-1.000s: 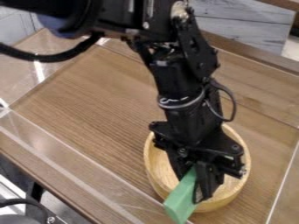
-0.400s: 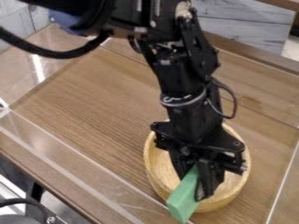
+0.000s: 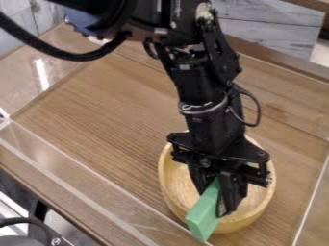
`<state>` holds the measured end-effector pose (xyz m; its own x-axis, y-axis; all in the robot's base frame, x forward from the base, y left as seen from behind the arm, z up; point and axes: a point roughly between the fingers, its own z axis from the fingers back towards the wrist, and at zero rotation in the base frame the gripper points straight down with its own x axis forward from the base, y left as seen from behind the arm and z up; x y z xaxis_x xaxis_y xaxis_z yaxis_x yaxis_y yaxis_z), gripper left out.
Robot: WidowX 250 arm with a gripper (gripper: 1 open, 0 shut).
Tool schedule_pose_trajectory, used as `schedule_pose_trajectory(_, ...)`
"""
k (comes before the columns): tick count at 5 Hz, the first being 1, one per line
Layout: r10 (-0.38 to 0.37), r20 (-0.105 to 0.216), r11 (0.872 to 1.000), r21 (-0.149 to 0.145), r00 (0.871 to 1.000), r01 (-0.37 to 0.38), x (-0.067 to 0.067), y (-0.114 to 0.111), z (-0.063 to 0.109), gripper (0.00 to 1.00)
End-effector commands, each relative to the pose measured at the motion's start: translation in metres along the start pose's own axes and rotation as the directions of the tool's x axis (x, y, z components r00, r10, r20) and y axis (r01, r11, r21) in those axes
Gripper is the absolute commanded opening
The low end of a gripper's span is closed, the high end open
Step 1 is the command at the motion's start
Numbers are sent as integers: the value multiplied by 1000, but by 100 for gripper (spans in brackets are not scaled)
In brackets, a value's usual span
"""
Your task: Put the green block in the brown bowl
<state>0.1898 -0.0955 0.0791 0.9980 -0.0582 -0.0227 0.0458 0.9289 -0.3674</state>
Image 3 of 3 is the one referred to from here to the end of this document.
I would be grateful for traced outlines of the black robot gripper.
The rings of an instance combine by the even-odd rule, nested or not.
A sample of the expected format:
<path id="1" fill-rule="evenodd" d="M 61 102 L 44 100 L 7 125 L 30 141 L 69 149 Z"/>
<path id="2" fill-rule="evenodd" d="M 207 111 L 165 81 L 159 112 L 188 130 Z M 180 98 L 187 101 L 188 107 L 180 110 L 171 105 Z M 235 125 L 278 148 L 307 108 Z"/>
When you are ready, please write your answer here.
<path id="1" fill-rule="evenodd" d="M 179 104 L 179 111 L 187 131 L 167 136 L 173 147 L 172 159 L 187 166 L 199 194 L 205 191 L 216 174 L 215 216 L 221 218 L 236 210 L 247 196 L 248 184 L 268 185 L 270 154 L 247 140 L 245 128 L 254 124 L 244 122 L 240 105 Z"/>

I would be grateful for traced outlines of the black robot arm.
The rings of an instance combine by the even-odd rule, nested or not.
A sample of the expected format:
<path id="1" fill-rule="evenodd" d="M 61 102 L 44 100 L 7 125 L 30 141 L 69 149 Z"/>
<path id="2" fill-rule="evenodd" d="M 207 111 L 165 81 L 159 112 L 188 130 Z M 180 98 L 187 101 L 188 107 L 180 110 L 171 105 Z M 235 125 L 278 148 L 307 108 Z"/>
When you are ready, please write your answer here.
<path id="1" fill-rule="evenodd" d="M 233 80 L 239 54 L 220 29 L 209 0 L 49 0 L 65 8 L 74 30 L 110 40 L 129 39 L 160 60 L 179 96 L 187 131 L 171 133 L 172 160 L 184 164 L 200 194 L 217 183 L 215 215 L 231 214 L 248 185 L 268 185 L 270 155 L 245 137 L 255 126 L 244 119 Z"/>

